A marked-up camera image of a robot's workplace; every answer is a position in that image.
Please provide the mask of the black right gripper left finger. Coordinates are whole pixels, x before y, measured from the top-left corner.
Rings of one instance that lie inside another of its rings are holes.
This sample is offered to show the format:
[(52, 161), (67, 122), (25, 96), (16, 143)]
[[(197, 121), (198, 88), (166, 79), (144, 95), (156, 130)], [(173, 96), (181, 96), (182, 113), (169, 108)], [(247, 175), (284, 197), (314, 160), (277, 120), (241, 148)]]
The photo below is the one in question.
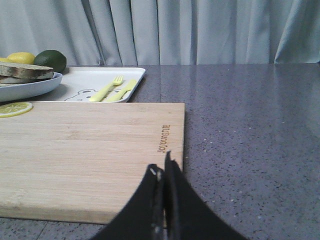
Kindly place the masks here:
[(116, 217), (93, 240), (162, 240), (164, 171), (149, 164), (138, 188)]

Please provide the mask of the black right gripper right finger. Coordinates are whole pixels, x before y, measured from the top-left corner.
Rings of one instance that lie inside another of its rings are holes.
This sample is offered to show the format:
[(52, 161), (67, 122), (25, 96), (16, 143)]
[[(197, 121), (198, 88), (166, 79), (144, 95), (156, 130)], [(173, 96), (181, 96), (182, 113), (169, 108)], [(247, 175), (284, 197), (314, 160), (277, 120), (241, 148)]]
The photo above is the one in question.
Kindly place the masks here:
[(170, 240), (244, 240), (193, 190), (168, 151), (164, 161), (164, 206)]

